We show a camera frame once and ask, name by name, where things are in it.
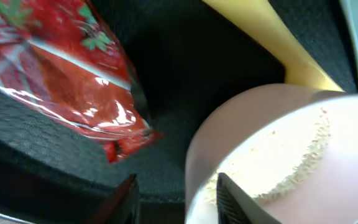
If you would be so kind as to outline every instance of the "plastic wrapper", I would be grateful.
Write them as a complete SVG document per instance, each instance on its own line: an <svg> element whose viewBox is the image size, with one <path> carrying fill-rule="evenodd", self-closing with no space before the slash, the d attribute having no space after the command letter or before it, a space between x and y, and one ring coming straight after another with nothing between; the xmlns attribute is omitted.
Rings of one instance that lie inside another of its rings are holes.
<svg viewBox="0 0 358 224"><path fill-rule="evenodd" d="M0 90L99 141L110 162L155 138L136 80L88 1L0 0Z"/></svg>

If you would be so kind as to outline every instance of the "yellow handle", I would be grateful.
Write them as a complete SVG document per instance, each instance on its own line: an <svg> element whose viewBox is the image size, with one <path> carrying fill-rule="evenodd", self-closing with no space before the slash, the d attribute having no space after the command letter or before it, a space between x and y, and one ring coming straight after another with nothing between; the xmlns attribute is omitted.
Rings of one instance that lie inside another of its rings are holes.
<svg viewBox="0 0 358 224"><path fill-rule="evenodd" d="M286 83L343 91L295 39L267 0L203 1L283 63Z"/></svg>

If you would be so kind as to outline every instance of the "yellow object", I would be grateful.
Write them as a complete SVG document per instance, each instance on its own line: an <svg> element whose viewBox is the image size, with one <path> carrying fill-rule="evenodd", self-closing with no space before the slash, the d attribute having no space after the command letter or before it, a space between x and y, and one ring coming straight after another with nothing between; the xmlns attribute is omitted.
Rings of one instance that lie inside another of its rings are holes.
<svg viewBox="0 0 358 224"><path fill-rule="evenodd" d="M267 0L203 0L286 68L285 83L343 91L295 39Z"/></svg>

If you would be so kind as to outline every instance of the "shiny red wrapper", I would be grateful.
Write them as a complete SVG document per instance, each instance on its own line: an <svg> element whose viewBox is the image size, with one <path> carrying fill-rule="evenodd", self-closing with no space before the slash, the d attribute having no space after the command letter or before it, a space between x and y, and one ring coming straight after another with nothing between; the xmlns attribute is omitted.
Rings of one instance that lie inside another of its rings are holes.
<svg viewBox="0 0 358 224"><path fill-rule="evenodd" d="M88 1L0 0L0 90L99 141L110 162L156 137L134 67Z"/></svg>

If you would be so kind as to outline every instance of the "white powder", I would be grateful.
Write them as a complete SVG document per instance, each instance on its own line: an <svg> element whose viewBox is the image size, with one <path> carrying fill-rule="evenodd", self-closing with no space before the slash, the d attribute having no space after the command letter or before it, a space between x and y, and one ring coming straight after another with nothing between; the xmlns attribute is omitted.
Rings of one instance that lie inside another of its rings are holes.
<svg viewBox="0 0 358 224"><path fill-rule="evenodd" d="M279 120L257 137L257 144L238 149L207 181L208 201L216 203L220 172L260 203L294 189L321 160L330 137L329 120L323 109L306 110Z"/></svg>

